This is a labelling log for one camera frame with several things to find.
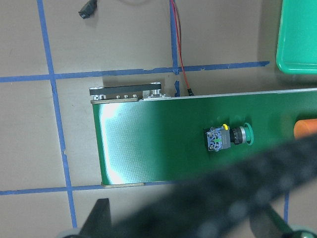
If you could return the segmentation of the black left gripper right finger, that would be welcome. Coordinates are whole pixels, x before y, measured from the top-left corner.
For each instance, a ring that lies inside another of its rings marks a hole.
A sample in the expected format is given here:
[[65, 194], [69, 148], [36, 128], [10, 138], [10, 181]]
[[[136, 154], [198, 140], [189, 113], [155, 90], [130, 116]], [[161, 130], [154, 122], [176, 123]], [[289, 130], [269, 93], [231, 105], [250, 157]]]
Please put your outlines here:
[[250, 229], [256, 238], [316, 238], [316, 232], [304, 228], [292, 228], [271, 207], [251, 214]]

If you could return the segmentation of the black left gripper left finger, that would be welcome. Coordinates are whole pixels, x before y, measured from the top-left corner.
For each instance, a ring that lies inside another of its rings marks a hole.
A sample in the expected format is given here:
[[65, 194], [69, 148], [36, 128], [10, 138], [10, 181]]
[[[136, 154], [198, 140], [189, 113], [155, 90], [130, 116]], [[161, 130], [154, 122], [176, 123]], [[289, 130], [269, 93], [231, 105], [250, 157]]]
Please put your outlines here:
[[111, 228], [110, 204], [108, 198], [95, 202], [86, 222], [79, 232], [80, 238], [105, 238]]

